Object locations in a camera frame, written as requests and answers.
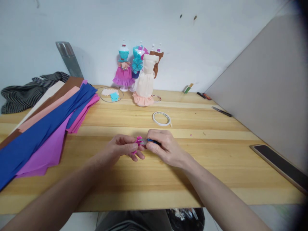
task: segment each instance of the hand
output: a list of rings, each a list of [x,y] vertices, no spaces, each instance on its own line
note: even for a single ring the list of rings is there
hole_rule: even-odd
[[[144,147],[138,147],[135,143],[136,139],[128,135],[117,134],[106,145],[106,147],[93,156],[89,161],[99,167],[110,168],[112,167],[122,155],[128,155],[133,161],[138,161],[138,158],[131,154],[137,150],[136,155],[140,159],[145,159],[145,156],[140,150],[144,150]]]
[[[146,148],[158,155],[166,164],[183,168],[187,160],[192,158],[191,155],[180,147],[170,131],[150,129],[146,138],[161,143],[160,147],[155,143],[148,142]]]

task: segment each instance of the gray partition panel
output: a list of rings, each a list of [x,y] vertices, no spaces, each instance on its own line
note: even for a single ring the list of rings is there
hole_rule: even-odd
[[[307,174],[305,41],[299,16],[274,18],[206,93]]]

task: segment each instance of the silver bottle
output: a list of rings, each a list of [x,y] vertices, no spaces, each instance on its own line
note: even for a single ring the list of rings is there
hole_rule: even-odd
[[[56,42],[56,46],[71,76],[83,78],[73,48],[69,42]]]

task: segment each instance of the left hand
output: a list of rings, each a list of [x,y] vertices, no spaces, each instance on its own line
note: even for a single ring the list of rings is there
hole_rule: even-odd
[[[110,168],[122,155],[128,155],[133,161],[138,161],[136,155],[140,159],[145,159],[145,156],[141,152],[144,150],[144,147],[138,146],[135,141],[136,139],[132,136],[117,134],[103,150],[98,152],[89,161],[98,164],[100,167]]]

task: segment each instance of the peach dress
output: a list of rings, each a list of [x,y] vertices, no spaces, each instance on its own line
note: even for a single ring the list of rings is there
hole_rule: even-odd
[[[133,93],[134,101],[138,106],[145,107],[154,103],[152,93],[155,73],[153,68],[158,61],[158,56],[144,54],[143,71],[140,71],[137,89]]]

